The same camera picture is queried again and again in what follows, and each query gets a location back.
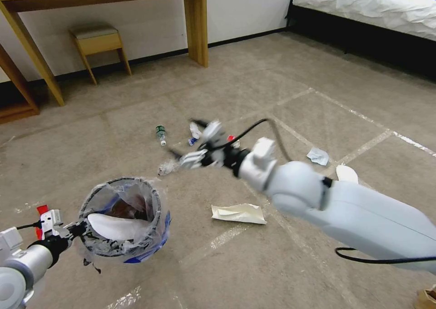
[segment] baseboard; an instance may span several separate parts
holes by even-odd
[[[240,36],[240,37],[237,37],[234,39],[213,42],[213,43],[208,44],[208,48],[213,48],[213,47],[216,47],[219,45],[224,45],[224,44],[229,44],[229,43],[234,43],[234,42],[240,42],[240,41],[244,41],[244,40],[248,40],[248,39],[254,39],[254,38],[265,36],[268,34],[279,33],[279,32],[285,31],[286,29],[287,29],[286,27],[283,27],[283,28],[279,28],[276,30],[269,30],[269,31],[261,32],[261,33]],[[141,64],[141,63],[145,63],[145,62],[149,62],[149,61],[153,61],[153,60],[158,60],[158,59],[162,59],[162,58],[183,55],[186,53],[188,53],[188,49],[185,48],[185,49],[165,52],[165,53],[161,53],[161,54],[157,54],[157,55],[151,55],[151,56],[147,56],[147,57],[132,59],[132,60],[129,60],[129,63],[131,65],[136,65],[136,64]],[[94,67],[92,70],[96,74],[110,73],[112,71],[119,70],[119,66],[120,66],[120,63],[114,63],[114,64],[108,64],[108,65],[103,65],[103,66],[99,66],[99,67]],[[84,77],[84,76],[88,76],[87,70],[79,70],[76,72],[57,75],[56,80],[63,81],[63,80],[70,80],[70,79],[74,79],[74,78]],[[3,87],[5,85],[4,83],[11,83],[11,82],[7,81],[7,82],[0,83],[0,87]],[[31,87],[32,86],[39,86],[39,85],[43,85],[43,84],[45,84],[45,81],[43,79],[33,80],[33,81],[29,82],[29,85]]]

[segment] beige carpet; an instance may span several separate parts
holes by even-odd
[[[344,55],[290,33],[210,49],[204,69],[187,55],[61,83],[66,106],[0,125],[0,229],[37,219],[36,206],[77,218],[91,188],[123,175],[155,177],[169,158],[154,128],[188,151],[187,119],[220,119],[237,134],[274,118],[291,156],[312,146],[360,181],[409,203],[436,222],[436,87],[398,70]],[[242,139],[251,147],[268,125]],[[283,217],[226,169],[162,178],[173,221],[167,244],[139,265],[83,267],[73,247],[46,275],[31,308],[410,308],[433,275],[347,262],[338,243]],[[210,205],[253,203],[266,225],[211,220]],[[31,230],[23,232],[26,244]]]

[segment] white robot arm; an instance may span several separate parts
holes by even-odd
[[[238,138],[228,143],[220,122],[196,122],[205,126],[202,145],[181,158],[182,167],[213,164],[232,169],[235,177],[268,196],[280,212],[301,217],[376,259],[361,262],[436,274],[436,227],[418,209],[355,183],[333,181],[303,162],[279,166],[273,140],[260,138],[252,151],[238,150],[232,147]]]
[[[42,229],[42,240],[25,250],[20,248],[23,239],[16,227],[0,232],[0,309],[25,308],[47,269],[87,230],[84,221],[63,227],[57,209],[42,214],[33,225]]]

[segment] bottle label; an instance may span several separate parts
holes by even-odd
[[[156,133],[164,132],[165,133],[165,127],[162,125],[156,126]]]

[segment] red clip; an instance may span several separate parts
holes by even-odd
[[[47,211],[49,211],[49,207],[48,207],[48,205],[45,204],[45,205],[36,207],[36,210],[38,210],[38,212],[41,216],[42,214],[45,214]],[[42,239],[42,229],[35,227],[35,233],[36,233],[36,237],[39,240],[41,240]]]

